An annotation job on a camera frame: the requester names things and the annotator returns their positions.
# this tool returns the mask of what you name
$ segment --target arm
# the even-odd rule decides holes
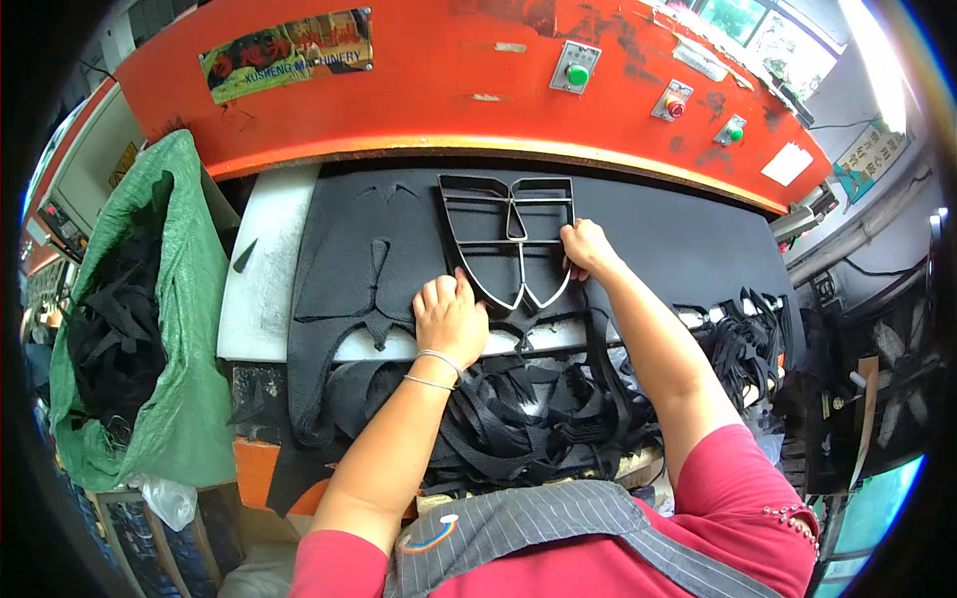
[[[420,349],[442,353],[463,369],[479,358],[488,340],[488,315],[460,269],[455,278],[427,282],[412,309]],[[415,360],[409,375],[448,387],[456,382],[455,370],[431,356]],[[348,532],[389,555],[402,513],[425,474],[448,399],[444,388],[404,380],[345,453],[312,531]]]
[[[741,424],[741,416],[691,333],[615,254],[600,226],[579,219],[562,228],[562,240],[577,266],[574,277],[591,274],[608,292],[634,374],[655,407],[677,487],[695,445],[718,428]]]

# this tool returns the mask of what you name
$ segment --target green button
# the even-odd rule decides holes
[[[589,70],[580,64],[572,64],[565,70],[565,76],[572,85],[584,85],[589,82]]]

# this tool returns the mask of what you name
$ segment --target red shirt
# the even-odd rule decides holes
[[[814,546],[766,515],[799,504],[793,488],[742,425],[708,434],[688,455],[675,489],[675,515],[635,501],[662,534],[774,589],[803,596]],[[816,536],[816,527],[812,531]],[[292,597],[381,596],[389,558],[339,531],[312,532],[299,546]],[[688,596],[623,541],[601,535],[538,544],[443,584],[435,598],[508,596]]]

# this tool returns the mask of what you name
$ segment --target striped apron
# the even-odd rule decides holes
[[[624,488],[595,480],[501,490],[435,507],[396,540],[383,595],[426,596],[446,580],[526,546],[585,534],[621,538],[695,596],[779,596],[657,532]]]

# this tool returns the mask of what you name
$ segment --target rainbow patch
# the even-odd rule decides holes
[[[451,536],[452,532],[456,531],[456,527],[458,527],[458,515],[446,515],[438,521],[442,523],[443,526],[442,531],[440,531],[437,536],[423,543],[410,543],[409,540],[411,540],[412,537],[406,536],[399,542],[399,549],[407,554],[424,552]]]

